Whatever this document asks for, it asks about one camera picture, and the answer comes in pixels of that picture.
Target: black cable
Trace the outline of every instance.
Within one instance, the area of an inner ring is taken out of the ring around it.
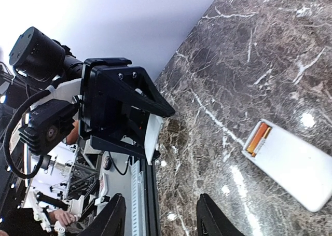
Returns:
[[[30,98],[31,90],[30,90],[30,87],[27,84],[25,84],[25,93],[26,93],[27,98]]]
[[[57,80],[55,80],[51,85],[54,88],[57,88],[58,85],[63,82],[62,78],[59,78]],[[14,164],[11,155],[10,155],[10,139],[11,139],[11,135],[16,127],[16,125],[18,124],[18,122],[21,120],[22,115],[26,112],[26,110],[28,110],[30,108],[31,105],[33,105],[34,103],[36,103],[37,101],[41,100],[42,98],[46,97],[47,95],[49,95],[51,92],[47,89],[40,91],[36,94],[34,94],[33,96],[31,96],[30,98],[28,98],[15,112],[15,114],[13,115],[13,117],[11,118],[7,129],[6,129],[6,133],[5,133],[5,137],[4,137],[4,142],[3,142],[3,147],[4,147],[4,155],[5,155],[5,159],[6,162],[8,164],[8,166],[11,168],[11,170],[14,172],[14,174],[16,174],[19,178],[22,179],[31,179],[33,177],[35,177],[43,163],[43,159],[44,156],[39,156],[39,161],[37,163],[37,165],[35,166],[35,168],[33,169],[33,171],[30,174],[24,174],[22,173]]]
[[[124,171],[124,173],[121,173],[121,171],[118,169],[118,167],[115,165],[115,162],[113,161],[113,158],[112,156],[110,155],[110,152],[108,151],[108,155],[109,155],[109,159],[110,161],[112,162],[112,164],[114,165],[114,168],[117,170],[117,172],[120,174],[120,175],[126,175],[127,171],[128,171],[128,167],[129,167],[129,160],[130,160],[130,156],[128,156],[128,159],[127,159],[127,166],[126,166],[126,170]]]
[[[7,65],[5,63],[3,63],[2,61],[0,61],[0,64],[3,65],[3,66],[5,66],[5,69],[7,70],[7,74],[12,75],[11,72],[10,72],[10,70],[9,70],[9,68],[7,67]]]

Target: white wall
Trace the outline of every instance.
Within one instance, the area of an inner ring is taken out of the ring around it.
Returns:
[[[1,0],[2,61],[35,26],[81,60],[126,57],[155,79],[212,1]]]

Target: dark marble surface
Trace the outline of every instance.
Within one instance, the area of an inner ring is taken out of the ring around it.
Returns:
[[[157,85],[176,109],[157,161],[163,235],[197,235],[206,192],[245,235],[332,235],[240,152],[266,118],[332,147],[332,0],[216,0]]]

